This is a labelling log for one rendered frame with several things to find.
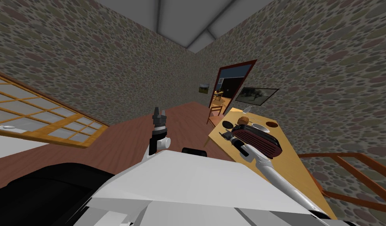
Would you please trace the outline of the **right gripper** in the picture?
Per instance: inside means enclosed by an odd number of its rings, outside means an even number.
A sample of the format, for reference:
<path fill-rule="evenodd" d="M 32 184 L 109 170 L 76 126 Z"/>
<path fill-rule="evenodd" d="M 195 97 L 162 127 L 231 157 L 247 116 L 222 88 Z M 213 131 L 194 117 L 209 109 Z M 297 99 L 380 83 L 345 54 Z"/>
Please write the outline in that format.
<path fill-rule="evenodd" d="M 225 139 L 230 141 L 232 144 L 234 143 L 234 140 L 236 139 L 234 135 L 230 131 L 226 131 L 225 133 L 220 133 L 219 134 Z"/>

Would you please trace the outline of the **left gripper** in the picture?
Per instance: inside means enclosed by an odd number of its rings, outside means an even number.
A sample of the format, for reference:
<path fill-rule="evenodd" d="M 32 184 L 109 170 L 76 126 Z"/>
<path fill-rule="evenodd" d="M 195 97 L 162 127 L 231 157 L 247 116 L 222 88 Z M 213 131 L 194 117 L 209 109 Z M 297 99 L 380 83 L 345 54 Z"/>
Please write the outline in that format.
<path fill-rule="evenodd" d="M 165 110 L 161 111 L 161 114 L 159 114 L 159 107 L 155 107 L 154 109 L 154 115 L 153 118 L 153 124 L 155 128 L 165 127 L 166 126 L 166 113 Z"/>

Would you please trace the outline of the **brown wooden chair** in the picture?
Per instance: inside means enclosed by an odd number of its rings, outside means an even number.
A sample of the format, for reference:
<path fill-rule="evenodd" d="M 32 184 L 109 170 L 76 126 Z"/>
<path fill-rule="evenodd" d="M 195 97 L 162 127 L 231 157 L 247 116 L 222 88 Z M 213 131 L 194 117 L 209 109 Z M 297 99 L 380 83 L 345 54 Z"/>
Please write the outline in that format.
<path fill-rule="evenodd" d="M 223 106 L 213 106 L 210 107 L 209 116 L 207 119 L 207 124 L 210 123 L 213 127 L 216 127 L 224 118 L 222 114 Z"/>

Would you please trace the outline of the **dark red toaster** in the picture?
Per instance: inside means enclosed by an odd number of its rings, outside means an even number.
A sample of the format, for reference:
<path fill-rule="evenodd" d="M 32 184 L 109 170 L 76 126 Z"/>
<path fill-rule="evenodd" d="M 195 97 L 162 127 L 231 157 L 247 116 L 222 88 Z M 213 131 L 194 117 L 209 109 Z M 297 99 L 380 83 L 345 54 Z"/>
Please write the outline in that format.
<path fill-rule="evenodd" d="M 250 144 L 266 157 L 273 159 L 282 153 L 279 141 L 269 133 L 249 125 L 236 125 L 232 134 L 246 144 Z"/>

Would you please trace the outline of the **white bowl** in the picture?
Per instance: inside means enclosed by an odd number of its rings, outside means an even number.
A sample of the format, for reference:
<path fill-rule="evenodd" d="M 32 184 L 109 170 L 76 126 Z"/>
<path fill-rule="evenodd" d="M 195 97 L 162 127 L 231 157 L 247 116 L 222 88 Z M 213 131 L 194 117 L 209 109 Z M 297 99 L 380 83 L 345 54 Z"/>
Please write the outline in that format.
<path fill-rule="evenodd" d="M 258 130 L 261 130 L 261 131 L 263 131 L 265 133 L 269 133 L 270 132 L 269 129 L 267 129 L 266 127 L 264 127 L 264 126 L 262 126 L 260 124 L 257 124 L 257 123 L 252 123 L 252 127 L 256 128 Z"/>

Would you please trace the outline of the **red-brown framed doorway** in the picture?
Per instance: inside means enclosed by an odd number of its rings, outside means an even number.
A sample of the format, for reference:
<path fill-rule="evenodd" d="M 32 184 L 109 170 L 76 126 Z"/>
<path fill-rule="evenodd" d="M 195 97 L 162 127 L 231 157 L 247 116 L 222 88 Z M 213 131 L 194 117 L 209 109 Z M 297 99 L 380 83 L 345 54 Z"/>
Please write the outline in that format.
<path fill-rule="evenodd" d="M 209 108 L 222 106 L 222 114 L 224 115 L 256 62 L 255 59 L 221 67 L 218 71 Z"/>

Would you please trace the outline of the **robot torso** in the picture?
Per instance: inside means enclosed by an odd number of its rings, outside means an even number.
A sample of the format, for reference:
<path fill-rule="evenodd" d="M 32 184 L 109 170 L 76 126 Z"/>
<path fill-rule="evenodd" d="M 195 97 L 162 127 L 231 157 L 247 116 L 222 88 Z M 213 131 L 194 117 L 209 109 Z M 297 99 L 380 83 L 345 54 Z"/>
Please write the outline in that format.
<path fill-rule="evenodd" d="M 287 183 L 247 166 L 163 150 L 97 190 L 74 226 L 357 226 L 318 217 Z"/>

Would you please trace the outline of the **yellow wooden table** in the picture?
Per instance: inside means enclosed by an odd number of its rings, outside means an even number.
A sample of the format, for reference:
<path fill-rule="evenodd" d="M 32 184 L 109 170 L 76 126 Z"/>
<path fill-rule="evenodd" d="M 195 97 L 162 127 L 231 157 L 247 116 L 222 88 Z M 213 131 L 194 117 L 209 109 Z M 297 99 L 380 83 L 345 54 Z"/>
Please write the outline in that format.
<path fill-rule="evenodd" d="M 240 117 L 248 117 L 250 122 L 260 124 L 270 130 L 270 134 L 274 136 L 280 143 L 282 153 L 271 160 L 276 171 L 289 181 L 300 192 L 306 195 L 312 200 L 318 207 L 320 207 L 331 219 L 337 219 L 334 212 L 330 208 L 329 204 L 321 194 L 312 176 L 309 174 L 307 168 L 303 165 L 302 161 L 297 156 L 294 148 L 291 146 L 287 137 L 283 133 L 280 126 L 272 128 L 266 125 L 266 122 L 276 122 L 274 119 L 256 115 L 253 113 L 244 114 L 242 110 L 232 108 L 223 118 L 223 120 L 236 123 Z M 241 157 L 240 152 L 235 149 L 230 142 L 226 141 L 220 132 L 224 133 L 225 128 L 219 123 L 210 133 L 208 142 L 214 142 L 219 146 L 227 155 L 229 155 L 234 161 L 246 165 L 255 173 L 263 176 L 262 173 L 256 168 L 256 162 L 253 160 L 251 163 L 244 160 Z"/>

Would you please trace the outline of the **yellow framed window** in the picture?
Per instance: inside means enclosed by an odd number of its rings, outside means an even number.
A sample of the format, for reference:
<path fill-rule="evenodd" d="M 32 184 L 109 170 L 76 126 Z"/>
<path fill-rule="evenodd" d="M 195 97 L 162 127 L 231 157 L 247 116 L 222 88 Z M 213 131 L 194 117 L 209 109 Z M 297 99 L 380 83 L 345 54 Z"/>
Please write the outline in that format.
<path fill-rule="evenodd" d="M 86 148 L 107 128 L 0 73 L 0 135 Z"/>

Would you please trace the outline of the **white table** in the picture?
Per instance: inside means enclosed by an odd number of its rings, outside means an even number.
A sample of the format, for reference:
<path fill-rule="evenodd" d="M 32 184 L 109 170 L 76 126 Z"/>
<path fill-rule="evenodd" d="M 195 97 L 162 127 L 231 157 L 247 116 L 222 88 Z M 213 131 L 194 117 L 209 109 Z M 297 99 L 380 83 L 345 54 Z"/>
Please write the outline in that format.
<path fill-rule="evenodd" d="M 43 145 L 47 143 L 0 135 L 0 158 Z"/>

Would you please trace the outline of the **dark framed wall picture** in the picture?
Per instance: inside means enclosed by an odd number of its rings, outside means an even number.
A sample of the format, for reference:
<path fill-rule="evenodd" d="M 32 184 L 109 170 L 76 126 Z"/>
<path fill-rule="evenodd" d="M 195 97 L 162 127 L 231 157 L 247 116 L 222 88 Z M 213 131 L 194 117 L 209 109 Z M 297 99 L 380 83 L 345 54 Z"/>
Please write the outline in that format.
<path fill-rule="evenodd" d="M 279 89 L 243 87 L 235 100 L 238 102 L 261 106 L 278 90 Z"/>

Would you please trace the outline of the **brown wooden frame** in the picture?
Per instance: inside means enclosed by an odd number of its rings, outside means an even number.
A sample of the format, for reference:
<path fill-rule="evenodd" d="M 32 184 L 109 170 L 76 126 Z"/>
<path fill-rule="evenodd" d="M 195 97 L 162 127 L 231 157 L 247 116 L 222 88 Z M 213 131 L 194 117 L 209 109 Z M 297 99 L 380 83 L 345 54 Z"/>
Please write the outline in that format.
<path fill-rule="evenodd" d="M 365 186 L 375 192 L 379 197 L 386 201 L 386 189 L 382 188 L 379 184 L 371 180 L 364 173 L 360 172 L 354 166 L 350 165 L 346 162 L 343 157 L 354 157 L 359 161 L 363 162 L 365 165 L 379 172 L 381 175 L 386 177 L 386 166 L 381 163 L 375 161 L 374 159 L 364 155 L 363 153 L 305 153 L 298 154 L 299 158 L 311 158 L 311 157 L 330 157 L 335 162 L 337 162 L 341 167 L 343 167 L 346 171 L 352 174 L 355 178 L 357 178 L 360 182 L 362 182 Z M 349 202 L 355 205 L 363 206 L 366 208 L 371 208 L 374 210 L 378 210 L 386 213 L 386 205 L 382 205 L 376 202 L 370 202 L 362 199 L 357 199 L 345 195 L 341 195 L 338 193 L 333 193 L 322 189 L 321 185 L 316 181 L 314 177 L 312 177 L 317 187 L 323 196 L 329 198 L 340 199 L 345 202 Z"/>

